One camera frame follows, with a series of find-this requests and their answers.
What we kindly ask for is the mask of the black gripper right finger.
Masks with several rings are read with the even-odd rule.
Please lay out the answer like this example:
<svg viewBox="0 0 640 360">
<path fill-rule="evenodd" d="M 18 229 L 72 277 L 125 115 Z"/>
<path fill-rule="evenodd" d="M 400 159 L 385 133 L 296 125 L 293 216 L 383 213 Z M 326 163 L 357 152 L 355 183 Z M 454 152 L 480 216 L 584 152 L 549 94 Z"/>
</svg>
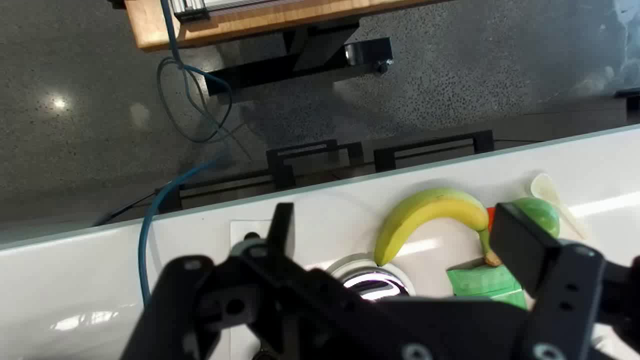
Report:
<svg viewBox="0 0 640 360">
<path fill-rule="evenodd" d="M 497 207 L 493 251 L 535 299 L 517 337 L 518 360 L 588 360 L 603 299 L 604 257 L 556 241 L 515 205 Z"/>
</svg>

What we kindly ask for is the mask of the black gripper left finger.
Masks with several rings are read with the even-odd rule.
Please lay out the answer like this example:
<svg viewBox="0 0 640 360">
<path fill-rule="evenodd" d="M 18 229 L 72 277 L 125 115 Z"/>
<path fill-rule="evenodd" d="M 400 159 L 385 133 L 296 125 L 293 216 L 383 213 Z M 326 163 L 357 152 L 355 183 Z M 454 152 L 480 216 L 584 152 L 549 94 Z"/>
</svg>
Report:
<svg viewBox="0 0 640 360">
<path fill-rule="evenodd" d="M 220 342 L 199 319 L 201 292 L 213 274 L 207 257 L 171 260 L 126 342 L 121 360 L 209 360 Z"/>
</svg>

